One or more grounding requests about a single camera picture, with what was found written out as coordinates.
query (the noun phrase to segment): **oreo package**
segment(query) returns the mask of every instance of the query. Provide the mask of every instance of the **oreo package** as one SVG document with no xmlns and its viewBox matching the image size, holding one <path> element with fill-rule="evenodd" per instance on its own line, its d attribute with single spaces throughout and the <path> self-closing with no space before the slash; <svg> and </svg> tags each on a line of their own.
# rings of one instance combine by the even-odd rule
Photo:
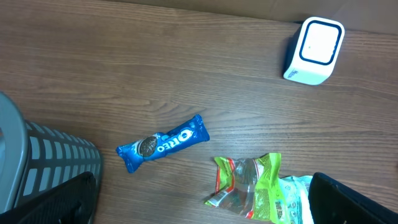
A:
<svg viewBox="0 0 398 224">
<path fill-rule="evenodd" d="M 155 133 L 148 138 L 118 146 L 116 152 L 123 158 L 129 173 L 133 173 L 144 161 L 159 159 L 209 140 L 203 120 L 197 114 L 167 133 Z"/>
</svg>

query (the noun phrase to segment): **green snack wrapper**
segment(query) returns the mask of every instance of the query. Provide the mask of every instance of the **green snack wrapper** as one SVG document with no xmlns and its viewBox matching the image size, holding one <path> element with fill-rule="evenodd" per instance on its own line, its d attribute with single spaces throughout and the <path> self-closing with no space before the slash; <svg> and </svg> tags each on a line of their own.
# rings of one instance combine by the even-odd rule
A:
<svg viewBox="0 0 398 224">
<path fill-rule="evenodd" d="M 280 153 L 258 159 L 216 157 L 215 161 L 218 165 L 215 195 L 205 204 L 255 220 L 303 223 L 302 210 L 310 211 L 305 200 L 308 201 L 306 186 L 309 187 L 312 177 L 279 179 Z"/>
</svg>

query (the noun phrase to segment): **desk surface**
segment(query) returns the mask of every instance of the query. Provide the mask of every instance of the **desk surface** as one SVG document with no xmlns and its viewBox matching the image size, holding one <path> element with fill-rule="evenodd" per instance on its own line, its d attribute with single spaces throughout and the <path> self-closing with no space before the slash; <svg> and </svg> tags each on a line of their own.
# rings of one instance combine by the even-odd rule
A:
<svg viewBox="0 0 398 224">
<path fill-rule="evenodd" d="M 214 156 L 282 153 L 398 212 L 398 37 L 346 33 L 325 84 L 282 79 L 298 24 L 106 1 L 0 2 L 0 89 L 25 118 L 93 141 L 96 223 L 251 223 L 203 205 Z M 201 114 L 211 141 L 128 174 L 131 142 Z"/>
</svg>

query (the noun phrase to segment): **black object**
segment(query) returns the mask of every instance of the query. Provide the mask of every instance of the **black object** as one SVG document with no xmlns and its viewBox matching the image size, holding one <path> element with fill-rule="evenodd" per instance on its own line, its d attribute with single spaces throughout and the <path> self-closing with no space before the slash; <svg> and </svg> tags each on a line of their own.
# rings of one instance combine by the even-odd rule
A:
<svg viewBox="0 0 398 224">
<path fill-rule="evenodd" d="M 0 223 L 88 223 L 97 196 L 96 179 L 84 172 L 0 215 Z"/>
<path fill-rule="evenodd" d="M 315 224 L 396 224 L 398 214 L 322 173 L 315 173 L 308 199 Z"/>
<path fill-rule="evenodd" d="M 293 37 L 289 37 L 287 40 L 286 52 L 285 52 L 285 60 L 283 65 L 282 74 L 286 72 L 286 70 L 290 67 L 290 64 L 293 62 L 293 56 L 296 49 L 297 42 L 299 41 L 301 32 L 301 26 L 296 30 Z"/>
</svg>

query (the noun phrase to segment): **oreo logo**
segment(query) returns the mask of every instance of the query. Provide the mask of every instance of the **oreo logo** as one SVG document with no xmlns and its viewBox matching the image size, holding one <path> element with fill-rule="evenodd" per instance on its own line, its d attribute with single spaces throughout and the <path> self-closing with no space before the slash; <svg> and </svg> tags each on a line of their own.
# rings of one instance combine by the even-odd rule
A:
<svg viewBox="0 0 398 224">
<path fill-rule="evenodd" d="M 167 142 L 163 143 L 163 145 L 158 146 L 156 150 L 158 152 L 163 152 L 164 150 L 170 150 L 175 146 L 178 146 L 179 144 L 188 141 L 188 139 L 190 139 L 192 135 L 193 131 L 189 129 L 184 129 L 181 131 L 181 133 L 178 136 L 169 139 Z"/>
</svg>

